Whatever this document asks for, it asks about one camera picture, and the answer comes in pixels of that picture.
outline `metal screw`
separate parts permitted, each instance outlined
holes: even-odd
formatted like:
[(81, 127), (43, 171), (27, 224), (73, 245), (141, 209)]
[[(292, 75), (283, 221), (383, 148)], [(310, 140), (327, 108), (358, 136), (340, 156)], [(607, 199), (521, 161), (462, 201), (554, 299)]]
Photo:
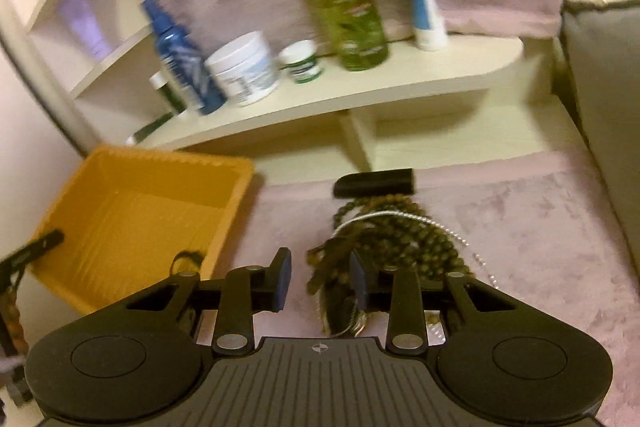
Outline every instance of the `metal screw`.
[(247, 338), (239, 333), (227, 333), (216, 340), (216, 344), (222, 349), (241, 349), (248, 342)]
[(422, 339), (413, 333), (396, 335), (391, 342), (399, 349), (418, 349), (423, 344)]

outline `jar lid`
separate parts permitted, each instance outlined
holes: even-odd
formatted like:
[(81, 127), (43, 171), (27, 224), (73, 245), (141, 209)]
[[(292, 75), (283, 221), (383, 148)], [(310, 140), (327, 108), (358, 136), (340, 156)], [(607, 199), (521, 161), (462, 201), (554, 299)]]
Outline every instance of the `jar lid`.
[(225, 44), (206, 60), (206, 65), (216, 74), (242, 64), (255, 54), (269, 54), (269, 45), (259, 31), (247, 33)]
[(283, 64), (295, 64), (312, 57), (317, 50), (313, 41), (298, 41), (284, 48), (278, 57)]

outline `yellow basket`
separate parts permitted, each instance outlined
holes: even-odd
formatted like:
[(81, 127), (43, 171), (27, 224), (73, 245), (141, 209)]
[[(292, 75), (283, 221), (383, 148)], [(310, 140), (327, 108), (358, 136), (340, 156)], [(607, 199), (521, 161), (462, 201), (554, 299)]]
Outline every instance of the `yellow basket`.
[(85, 314), (165, 279), (182, 250), (205, 255), (208, 279), (253, 172), (244, 158), (102, 146), (42, 220), (38, 235), (65, 240), (34, 275)]

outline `blue spray bottle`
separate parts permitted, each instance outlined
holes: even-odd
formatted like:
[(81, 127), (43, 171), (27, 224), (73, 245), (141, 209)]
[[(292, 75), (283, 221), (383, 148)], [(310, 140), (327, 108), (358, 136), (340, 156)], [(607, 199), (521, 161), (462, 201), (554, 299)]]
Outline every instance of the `blue spray bottle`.
[(180, 82), (183, 91), (202, 114), (210, 114), (226, 102), (226, 97), (204, 67), (198, 47), (188, 38), (184, 26), (176, 24), (156, 0), (142, 7), (151, 19), (158, 55)]

